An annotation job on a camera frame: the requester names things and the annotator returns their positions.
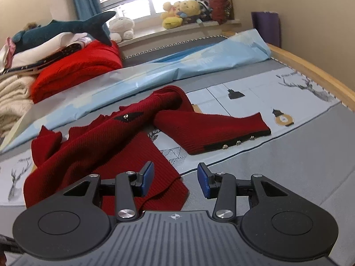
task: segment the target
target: metal pivot bolt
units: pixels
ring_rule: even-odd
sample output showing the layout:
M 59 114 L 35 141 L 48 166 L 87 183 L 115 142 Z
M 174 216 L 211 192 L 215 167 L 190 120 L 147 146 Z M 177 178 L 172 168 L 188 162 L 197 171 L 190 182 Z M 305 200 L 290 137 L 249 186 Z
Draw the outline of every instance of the metal pivot bolt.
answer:
M 218 210 L 216 216 L 221 219 L 230 218 L 233 216 L 233 212 L 227 209 Z
M 135 214 L 135 211 L 133 211 L 132 209 L 122 209 L 118 211 L 118 216 L 124 219 L 132 218 Z

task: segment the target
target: red sweater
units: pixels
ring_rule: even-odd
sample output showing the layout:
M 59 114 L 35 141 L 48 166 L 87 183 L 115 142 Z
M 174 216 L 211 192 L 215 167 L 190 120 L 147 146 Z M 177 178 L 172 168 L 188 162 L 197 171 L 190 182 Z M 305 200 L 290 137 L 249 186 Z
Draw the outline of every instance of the red sweater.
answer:
M 38 103 L 94 77 L 121 69 L 122 61 L 115 41 L 107 46 L 97 40 L 46 67 L 31 85 L 31 98 Z
M 195 113 L 180 88 L 166 86 L 139 103 L 120 107 L 111 116 L 101 115 L 88 126 L 71 128 L 63 143 L 60 132 L 42 127 L 32 141 L 38 169 L 24 184 L 27 207 L 90 173 L 111 179 L 118 173 L 139 171 L 147 161 L 153 161 L 153 183 L 146 197 L 135 198 L 137 208 L 180 210 L 188 191 L 178 172 L 142 131 L 151 123 L 191 155 L 271 133 L 260 113 L 246 118 Z M 103 210 L 114 214 L 113 197 L 104 197 Z

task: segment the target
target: wooden bed frame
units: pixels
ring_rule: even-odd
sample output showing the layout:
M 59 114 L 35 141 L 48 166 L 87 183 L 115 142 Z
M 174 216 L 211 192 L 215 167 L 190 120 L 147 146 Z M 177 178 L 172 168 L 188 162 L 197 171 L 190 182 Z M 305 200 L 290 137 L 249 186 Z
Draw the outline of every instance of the wooden bed frame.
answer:
M 306 75 L 324 89 L 335 95 L 352 111 L 355 111 L 355 92 L 345 86 L 338 79 L 334 78 L 322 69 L 314 66 L 312 63 L 271 44 L 268 44 L 272 57 L 286 65 L 294 68 L 300 73 Z

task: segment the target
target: dark red knit sweater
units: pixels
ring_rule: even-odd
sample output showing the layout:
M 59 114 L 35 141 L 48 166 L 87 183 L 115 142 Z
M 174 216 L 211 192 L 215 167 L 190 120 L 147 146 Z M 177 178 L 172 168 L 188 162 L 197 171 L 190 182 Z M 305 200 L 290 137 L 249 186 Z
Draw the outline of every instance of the dark red knit sweater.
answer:
M 62 134 L 42 127 L 32 141 L 38 169 L 26 179 L 24 198 L 30 207 L 90 173 L 102 179 L 125 171 L 139 171 L 153 161 L 155 176 L 145 198 L 135 198 L 140 210 L 180 210 L 187 188 L 153 142 L 142 131 L 153 123 L 189 154 L 221 149 L 224 144 L 251 136 L 269 135 L 260 113 L 247 118 L 195 113 L 186 94 L 176 86 L 154 91 L 139 103 L 120 107 L 111 116 L 99 116 L 90 125 L 73 127 L 63 143 Z M 104 197 L 103 210 L 114 215 L 114 198 Z

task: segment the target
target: white teddy bear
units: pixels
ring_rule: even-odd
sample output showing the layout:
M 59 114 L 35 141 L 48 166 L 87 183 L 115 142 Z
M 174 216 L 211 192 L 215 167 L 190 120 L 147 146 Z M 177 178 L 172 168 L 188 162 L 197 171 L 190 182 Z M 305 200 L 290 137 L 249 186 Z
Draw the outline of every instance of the white teddy bear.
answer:
M 118 17 L 109 22 L 110 39 L 116 43 L 133 38 L 134 21 L 127 17 Z

